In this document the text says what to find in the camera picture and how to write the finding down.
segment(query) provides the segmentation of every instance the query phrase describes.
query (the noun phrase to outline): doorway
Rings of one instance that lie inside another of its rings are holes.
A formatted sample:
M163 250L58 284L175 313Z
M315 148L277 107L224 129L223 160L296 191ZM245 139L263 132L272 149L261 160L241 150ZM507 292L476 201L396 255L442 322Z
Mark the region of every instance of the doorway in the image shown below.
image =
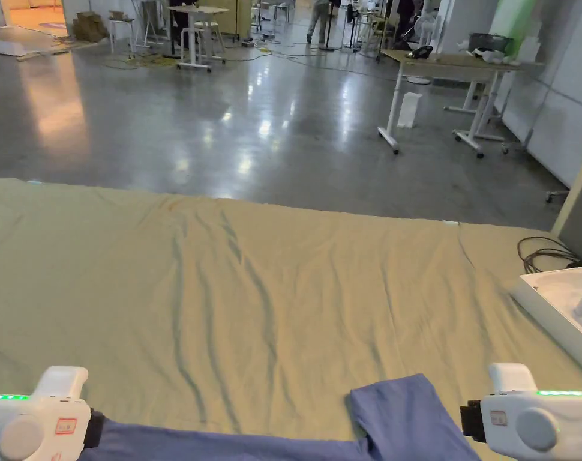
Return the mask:
M13 26L67 36L62 0L3 0L3 8L9 8Z

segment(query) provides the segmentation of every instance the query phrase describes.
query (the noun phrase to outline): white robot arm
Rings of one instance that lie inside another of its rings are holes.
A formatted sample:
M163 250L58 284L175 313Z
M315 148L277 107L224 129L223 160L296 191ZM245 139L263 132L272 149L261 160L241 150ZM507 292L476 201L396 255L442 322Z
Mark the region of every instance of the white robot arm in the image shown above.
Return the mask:
M52 366L32 395L0 394L0 461L76 461L104 416L80 399L86 368Z
M464 435L520 461L582 461L582 391L538 390L521 363L490 366L494 393L460 407Z

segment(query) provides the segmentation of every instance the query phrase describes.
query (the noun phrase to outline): stool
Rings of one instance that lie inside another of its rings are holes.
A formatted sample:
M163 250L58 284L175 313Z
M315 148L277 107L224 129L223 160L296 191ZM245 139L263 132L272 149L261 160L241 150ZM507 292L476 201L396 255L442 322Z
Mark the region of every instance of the stool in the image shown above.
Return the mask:
M112 48L112 54L114 54L114 44L116 43L116 27L120 24L124 26L129 26L129 46L131 47L131 52L133 57L136 55L135 42L133 40L133 19L112 19L110 18L110 47Z
M198 21L195 23L195 31L201 33L201 35L204 36L204 40L212 40L212 37L205 36L204 32L206 32L207 25L208 25L208 23L205 21ZM211 21L210 22L210 30L214 31L214 33L216 34L216 37L218 39L218 43L220 44L221 52L222 52L222 54L224 54L223 35L220 33L220 28L218 27L218 23Z
M287 3L279 3L274 5L274 24L276 24L276 12L282 9L285 11L285 22L289 22L289 5Z
M252 16L252 25L257 28L257 32L261 29L261 20L259 18L259 7L253 6L250 8L250 15Z

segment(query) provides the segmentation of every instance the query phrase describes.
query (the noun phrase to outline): white fan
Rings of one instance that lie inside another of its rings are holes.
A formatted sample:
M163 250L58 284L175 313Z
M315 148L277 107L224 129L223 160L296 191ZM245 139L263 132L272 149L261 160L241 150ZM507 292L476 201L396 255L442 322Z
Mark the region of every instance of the white fan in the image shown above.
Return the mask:
M422 13L415 21L415 33L419 35L419 47L427 45L431 40L431 34L436 30L440 20L437 11Z
M427 45L431 40L431 34L437 29L440 21L438 11L433 11L428 13L427 0L423 4L423 11L421 11L421 16L415 21L415 33L419 35L419 48ZM422 77L409 77L407 79L410 83L415 83L416 85L429 85L430 81Z

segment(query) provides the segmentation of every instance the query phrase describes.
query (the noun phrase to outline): standing desk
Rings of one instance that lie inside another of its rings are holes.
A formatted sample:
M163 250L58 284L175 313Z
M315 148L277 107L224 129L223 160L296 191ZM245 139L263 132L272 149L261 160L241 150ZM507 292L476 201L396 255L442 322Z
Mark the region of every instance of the standing desk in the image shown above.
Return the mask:
M215 15L228 12L229 11L228 8L218 8L215 6L196 7L194 5L189 5L189 6L170 6L169 11L170 11L170 24L171 24L171 20L172 20L171 11L177 11L179 13L184 13L184 14L188 15L188 28L189 28L188 47L189 47L189 53L190 53L190 61L185 62L185 61L181 60L177 64L178 68L181 68L181 67L202 68L202 69L206 69L208 72L210 72L212 70L210 67L210 64L197 63L196 53L195 53L195 22L196 22L196 20L203 21L206 24L205 29L206 29L206 34L208 36L208 39L206 40L206 56L205 57L207 59L217 59L217 60L220 60L224 63L224 58L222 56L213 56L212 55L212 41L210 40L210 36L211 36L212 18Z
M536 67L541 67L544 64L541 62L521 62L519 64L519 67L517 69L517 71L527 71ZM501 73L501 75L496 74L494 76L494 78L504 78L504 73ZM487 116L484 115L484 117L481 119L481 123L479 124L479 128L477 133L475 134L475 137L480 137L481 139L489 139L489 140L497 140L500 143L505 143L505 138L503 136L495 136L493 134L485 134L484 130L485 127L487 126L487 122L490 119L493 118L499 118L500 120L502 120L502 116L504 114L504 111L506 110L506 105L508 104L508 97L511 96L511 91L513 89L514 86L514 82L515 82L515 75L513 77L513 80L511 82L511 86L508 88L508 91L506 92L506 95L504 97L504 103L502 104L502 108L500 110L500 116L493 116L492 115L492 111L494 108L494 103L496 102L495 97L494 98L490 98L488 100L487 103L487 107L485 108L485 111L488 113ZM497 80L498 85L502 84L502 80ZM460 112L460 113L476 113L476 109L473 109L471 107L472 105L472 100L475 98L475 91L476 91L476 82L471 82L470 83L470 87L468 88L468 93L466 94L466 99L464 100L464 105L462 107L456 107L456 106L445 106L445 110L450 110L451 112ZM506 154L508 152L508 147L506 147L505 145L502 145L502 152L504 154Z
M431 54L427 59L411 59L406 56L408 54L407 51L382 50L381 53L400 63L387 127L378 127L378 133L393 148L394 154L400 152L399 144L392 132L396 122L396 114L401 104L400 86L403 76L412 76L485 83L485 91L479 100L470 130L453 130L456 140L463 140L464 143L476 151L477 158L483 158L482 148L475 139L481 136L486 137L487 135L477 135L477 132L480 127L487 123L490 117L493 101L496 99L498 87L502 81L502 75L506 72L517 71L519 68L507 64L490 64L474 56L463 54Z

